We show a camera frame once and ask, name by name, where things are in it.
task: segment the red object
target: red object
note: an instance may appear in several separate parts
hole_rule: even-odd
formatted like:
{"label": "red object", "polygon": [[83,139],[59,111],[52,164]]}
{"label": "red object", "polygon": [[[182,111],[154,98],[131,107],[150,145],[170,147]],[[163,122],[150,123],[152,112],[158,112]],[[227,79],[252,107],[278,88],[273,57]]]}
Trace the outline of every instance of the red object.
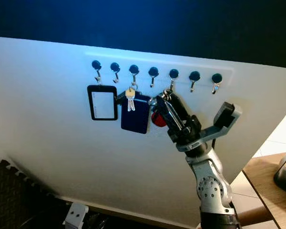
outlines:
{"label": "red object", "polygon": [[156,126],[159,126],[159,127],[166,126],[165,120],[164,120],[163,117],[160,115],[160,113],[157,112],[157,111],[152,114],[152,122],[153,122]]}

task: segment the black cable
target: black cable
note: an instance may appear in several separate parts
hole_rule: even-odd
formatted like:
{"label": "black cable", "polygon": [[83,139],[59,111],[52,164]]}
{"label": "black cable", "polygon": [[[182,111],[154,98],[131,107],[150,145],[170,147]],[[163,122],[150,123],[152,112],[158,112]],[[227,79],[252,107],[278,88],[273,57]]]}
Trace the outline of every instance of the black cable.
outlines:
{"label": "black cable", "polygon": [[215,149],[216,138],[212,140],[212,148]]}

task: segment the silver key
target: silver key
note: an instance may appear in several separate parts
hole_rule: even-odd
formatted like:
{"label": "silver key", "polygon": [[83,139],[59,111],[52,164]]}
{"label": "silver key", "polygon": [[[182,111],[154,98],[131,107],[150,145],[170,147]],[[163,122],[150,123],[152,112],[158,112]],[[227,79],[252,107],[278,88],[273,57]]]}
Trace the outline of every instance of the silver key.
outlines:
{"label": "silver key", "polygon": [[134,97],[135,97],[135,90],[133,88],[129,88],[125,91],[125,96],[128,99],[128,107],[127,110],[128,111],[135,111],[135,107],[134,107]]}

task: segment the id card holder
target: id card holder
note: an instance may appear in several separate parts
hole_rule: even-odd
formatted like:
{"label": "id card holder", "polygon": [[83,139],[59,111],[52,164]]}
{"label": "id card holder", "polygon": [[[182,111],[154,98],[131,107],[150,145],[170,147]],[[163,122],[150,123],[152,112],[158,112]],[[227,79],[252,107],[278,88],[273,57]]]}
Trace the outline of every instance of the id card holder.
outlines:
{"label": "id card holder", "polygon": [[116,87],[89,85],[87,87],[91,118],[93,120],[117,120]]}
{"label": "id card holder", "polygon": [[134,102],[134,111],[128,111],[128,100],[122,101],[122,119],[121,128],[141,134],[147,133],[150,106],[148,100],[150,97],[136,92]]}

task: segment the dark blue wall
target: dark blue wall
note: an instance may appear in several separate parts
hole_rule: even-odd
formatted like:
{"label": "dark blue wall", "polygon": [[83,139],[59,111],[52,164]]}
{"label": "dark blue wall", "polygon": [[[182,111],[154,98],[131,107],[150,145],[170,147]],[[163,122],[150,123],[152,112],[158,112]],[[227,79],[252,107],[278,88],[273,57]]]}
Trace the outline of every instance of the dark blue wall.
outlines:
{"label": "dark blue wall", "polygon": [[0,36],[286,67],[286,0],[0,0]]}

